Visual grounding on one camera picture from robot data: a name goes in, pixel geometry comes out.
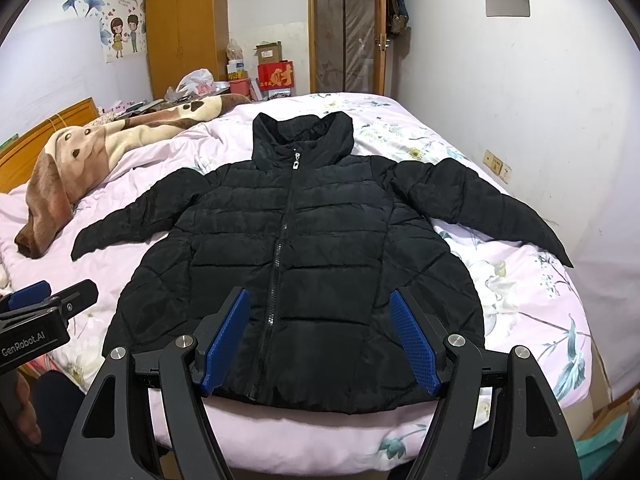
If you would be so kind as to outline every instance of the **pink bedsheet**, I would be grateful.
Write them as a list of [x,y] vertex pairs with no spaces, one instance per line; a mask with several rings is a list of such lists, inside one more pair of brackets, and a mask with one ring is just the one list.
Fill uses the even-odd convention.
[[[163,236],[143,244],[109,247],[73,263],[69,254],[82,228],[133,202],[178,168],[206,173],[250,158],[252,120],[259,112],[284,120],[335,110],[353,118],[356,154],[424,162],[452,156],[495,185],[395,101],[364,94],[315,94],[243,105],[175,139],[127,153],[107,180],[79,203],[74,219],[41,260],[23,258],[13,243],[27,217],[25,186],[0,194],[0,257],[14,288],[47,280],[56,291],[90,278],[100,291],[98,303],[70,323],[71,342],[52,352],[51,361],[44,365],[50,367],[53,362],[82,388],[90,386],[102,364],[100,350],[120,291],[146,250]],[[591,377],[590,332],[580,299],[558,260],[531,245],[492,241],[441,221],[433,224],[474,279],[484,309],[487,348],[509,351],[524,344],[539,359],[561,406],[586,397]],[[161,396],[151,392],[150,400],[156,437],[169,444]],[[231,466],[304,476],[388,470],[411,460],[434,411],[434,403],[424,403],[347,416],[249,406],[216,397],[207,399],[206,405]],[[487,420],[489,405],[490,392],[483,391],[477,424]]]

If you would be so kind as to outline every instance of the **person's hand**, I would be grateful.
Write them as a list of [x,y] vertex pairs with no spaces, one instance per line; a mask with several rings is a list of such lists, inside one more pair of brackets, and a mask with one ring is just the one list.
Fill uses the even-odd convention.
[[22,411],[15,421],[16,428],[22,433],[29,442],[37,446],[42,440],[42,432],[36,421],[36,410],[30,400],[31,388],[27,379],[21,373],[18,373],[18,381],[15,385],[15,394],[20,400]]

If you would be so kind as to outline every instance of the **jacket sleeve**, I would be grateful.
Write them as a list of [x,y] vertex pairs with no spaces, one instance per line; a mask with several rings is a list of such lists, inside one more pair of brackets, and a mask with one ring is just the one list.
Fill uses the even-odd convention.
[[374,158],[376,179],[421,215],[462,224],[497,240],[535,244],[572,267],[556,234],[532,208],[502,194],[453,158],[435,165]]
[[87,253],[118,242],[144,242],[155,233],[168,231],[188,207],[211,189],[215,176],[210,175],[213,178],[190,168],[167,175],[135,202],[82,229],[71,251],[71,259],[76,261]]

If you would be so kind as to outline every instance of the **brown blanket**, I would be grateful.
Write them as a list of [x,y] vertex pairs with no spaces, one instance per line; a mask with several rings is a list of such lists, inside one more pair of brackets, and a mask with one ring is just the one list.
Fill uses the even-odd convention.
[[171,139],[249,102],[238,94],[205,97],[169,110],[84,128],[69,126],[47,141],[27,186],[27,224],[15,237],[18,250],[40,258],[73,217],[79,200],[98,186],[129,150]]

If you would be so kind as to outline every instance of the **blue flower sticker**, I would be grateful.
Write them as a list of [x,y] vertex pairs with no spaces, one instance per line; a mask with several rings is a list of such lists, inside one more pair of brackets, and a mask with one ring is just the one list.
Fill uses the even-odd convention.
[[108,46],[111,43],[110,39],[111,33],[104,28],[102,20],[100,20],[100,41]]
[[76,16],[78,16],[78,9],[76,9],[77,1],[78,0],[67,0],[65,3],[62,4],[62,10],[67,10],[73,7],[74,11],[76,12]]
[[91,12],[93,9],[96,9],[98,11],[102,10],[102,6],[104,5],[104,1],[102,0],[84,0],[84,2],[89,6],[85,16],[88,16],[89,12]]

